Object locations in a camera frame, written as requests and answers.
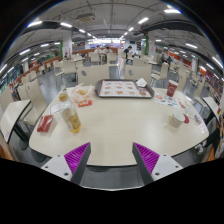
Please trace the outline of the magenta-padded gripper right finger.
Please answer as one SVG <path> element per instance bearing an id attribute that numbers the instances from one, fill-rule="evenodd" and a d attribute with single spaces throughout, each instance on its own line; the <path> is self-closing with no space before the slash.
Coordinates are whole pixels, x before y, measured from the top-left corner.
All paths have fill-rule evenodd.
<path id="1" fill-rule="evenodd" d="M 132 153 L 145 185 L 182 169 L 169 155 L 158 154 L 138 143 L 133 143 Z"/>

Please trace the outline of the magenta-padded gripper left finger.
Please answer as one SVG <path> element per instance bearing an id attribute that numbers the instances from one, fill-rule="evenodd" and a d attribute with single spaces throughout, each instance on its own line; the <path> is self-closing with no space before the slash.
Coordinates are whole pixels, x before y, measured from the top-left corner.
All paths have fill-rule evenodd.
<path id="1" fill-rule="evenodd" d="M 91 144 L 87 142 L 65 155 L 55 155 L 42 169 L 79 185 L 90 154 Z"/>

